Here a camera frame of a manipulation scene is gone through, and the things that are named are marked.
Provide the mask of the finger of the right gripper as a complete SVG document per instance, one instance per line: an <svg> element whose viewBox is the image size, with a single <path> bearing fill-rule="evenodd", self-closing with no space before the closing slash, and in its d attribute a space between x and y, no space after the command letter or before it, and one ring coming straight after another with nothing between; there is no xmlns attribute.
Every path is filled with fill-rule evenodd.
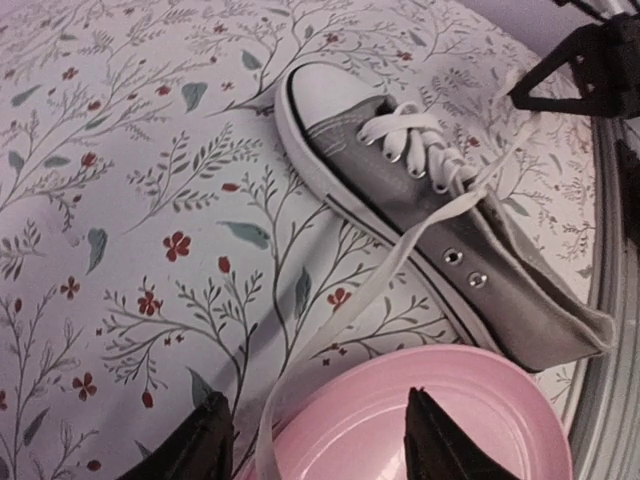
<svg viewBox="0 0 640 480"><path fill-rule="evenodd" d="M600 118L639 116L639 26L577 28L509 91L520 110Z"/></svg>

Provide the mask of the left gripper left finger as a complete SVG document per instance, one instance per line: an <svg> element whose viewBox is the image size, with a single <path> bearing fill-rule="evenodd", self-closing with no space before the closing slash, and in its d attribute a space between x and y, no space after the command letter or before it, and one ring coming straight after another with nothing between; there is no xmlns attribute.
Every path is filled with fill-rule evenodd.
<svg viewBox="0 0 640 480"><path fill-rule="evenodd" d="M227 398L210 393L122 480L226 480L232 477L234 426Z"/></svg>

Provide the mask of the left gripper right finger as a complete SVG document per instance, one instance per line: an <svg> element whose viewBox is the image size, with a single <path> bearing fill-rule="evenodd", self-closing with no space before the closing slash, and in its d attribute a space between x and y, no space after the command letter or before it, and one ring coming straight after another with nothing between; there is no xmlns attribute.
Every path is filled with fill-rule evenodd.
<svg viewBox="0 0 640 480"><path fill-rule="evenodd" d="M510 478L423 389L411 388L408 395L405 463L408 479Z"/></svg>

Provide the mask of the grey canvas sneaker white laces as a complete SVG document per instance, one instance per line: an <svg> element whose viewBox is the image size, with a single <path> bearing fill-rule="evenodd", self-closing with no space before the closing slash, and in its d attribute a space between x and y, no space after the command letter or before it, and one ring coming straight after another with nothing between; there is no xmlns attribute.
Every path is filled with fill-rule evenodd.
<svg viewBox="0 0 640 480"><path fill-rule="evenodd" d="M324 62L295 67L275 98L281 142L297 174L328 206L389 249L276 382L263 411L309 375L310 359L414 267L460 342L496 354L532 379L546 369L608 352L611 316L587 306L541 256L495 193L542 130L533 114L494 160L470 164L440 121L412 102L378 94Z"/></svg>

